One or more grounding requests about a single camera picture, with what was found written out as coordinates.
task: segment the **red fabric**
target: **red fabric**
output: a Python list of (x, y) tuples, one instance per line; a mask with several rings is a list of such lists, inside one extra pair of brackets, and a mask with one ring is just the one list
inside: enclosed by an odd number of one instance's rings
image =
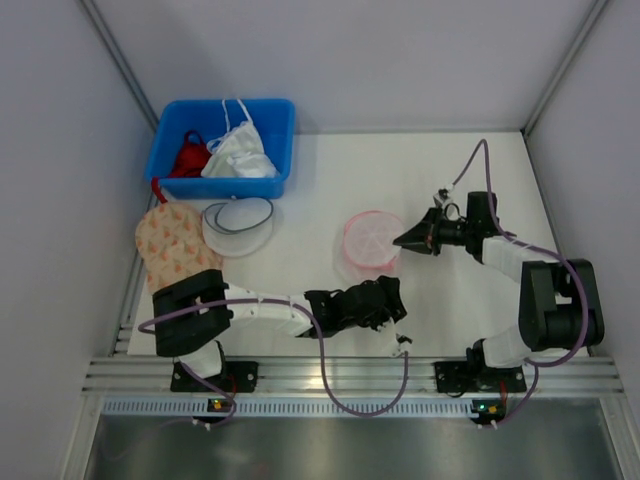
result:
[[(196, 135), (199, 143), (193, 143), (189, 139), (191, 135)], [(188, 131), (184, 134), (184, 143), (176, 156), (176, 163), (173, 165), (169, 177), (199, 177), (210, 156), (207, 145), (200, 134), (195, 130)]]
[(160, 200), (160, 203), (167, 203), (167, 197), (162, 194), (162, 190), (160, 190), (160, 185), (158, 184), (158, 177), (153, 177), (151, 179), (151, 191), (154, 193), (156, 198)]

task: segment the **mounting plate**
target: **mounting plate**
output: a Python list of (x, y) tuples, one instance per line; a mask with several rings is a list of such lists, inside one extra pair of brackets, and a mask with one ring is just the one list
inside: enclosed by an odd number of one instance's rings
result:
[(483, 368), (479, 373), (470, 374), (469, 364), (464, 361), (435, 362), (436, 386), (438, 392), (450, 395), (460, 393), (500, 393), (503, 381), (507, 392), (527, 391), (522, 367)]
[[(252, 393), (256, 389), (256, 384), (258, 383), (258, 362), (227, 361), (225, 368), (227, 370), (226, 378), (218, 379), (217, 377), (209, 377), (206, 380), (229, 393), (234, 391), (234, 382), (236, 393)], [(180, 362), (173, 365), (170, 390), (172, 392), (198, 393), (211, 391), (200, 382), (194, 380), (185, 371)]]

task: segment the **white strap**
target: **white strap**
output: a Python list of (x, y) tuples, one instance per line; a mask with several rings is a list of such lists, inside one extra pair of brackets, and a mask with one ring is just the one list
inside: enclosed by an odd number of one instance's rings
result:
[(229, 111), (227, 110), (227, 100), (222, 100), (222, 109), (224, 110), (224, 121), (227, 123), (227, 133), (231, 131), (231, 122), (229, 122)]
[(242, 108), (242, 111), (247, 117), (247, 120), (249, 120), (249, 123), (253, 123), (253, 118), (251, 118), (251, 115), (249, 115), (249, 110), (247, 110), (247, 107), (244, 106), (244, 103), (242, 103), (242, 100), (240, 100), (239, 98), (237, 100), (238, 100), (238, 103), (240, 104), (240, 108)]

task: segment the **patterned fabric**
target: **patterned fabric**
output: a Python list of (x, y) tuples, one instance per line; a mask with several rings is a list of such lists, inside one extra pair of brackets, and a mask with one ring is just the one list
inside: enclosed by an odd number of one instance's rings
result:
[(149, 210), (136, 228), (136, 246), (147, 268), (152, 295), (203, 270), (222, 269), (222, 257), (202, 238), (200, 213), (182, 203)]

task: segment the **white wall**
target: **white wall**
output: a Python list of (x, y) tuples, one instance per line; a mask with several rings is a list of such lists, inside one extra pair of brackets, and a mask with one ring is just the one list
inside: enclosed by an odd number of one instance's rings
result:
[(640, 420), (640, 3), (612, 2), (530, 145), (559, 240), (592, 260), (613, 355)]
[(96, 0), (159, 113), (285, 96), (304, 132), (519, 129), (591, 0)]
[(0, 476), (54, 478), (115, 328), (151, 132), (71, 0), (3, 0), (0, 65)]

